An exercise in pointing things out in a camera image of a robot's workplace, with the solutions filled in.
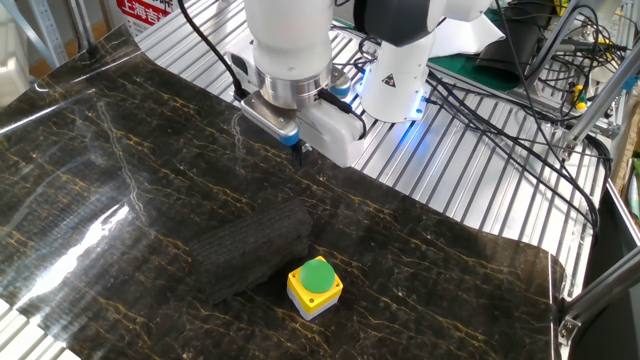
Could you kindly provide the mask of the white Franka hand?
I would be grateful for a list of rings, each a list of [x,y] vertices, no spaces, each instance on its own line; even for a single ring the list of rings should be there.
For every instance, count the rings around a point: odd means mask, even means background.
[[[294,168],[302,168],[313,149],[340,167],[349,167],[360,157],[366,124],[333,93],[349,89],[342,70],[331,66],[302,81],[274,79],[256,67],[251,40],[233,45],[228,59],[249,92],[240,101],[243,114],[291,147]]]

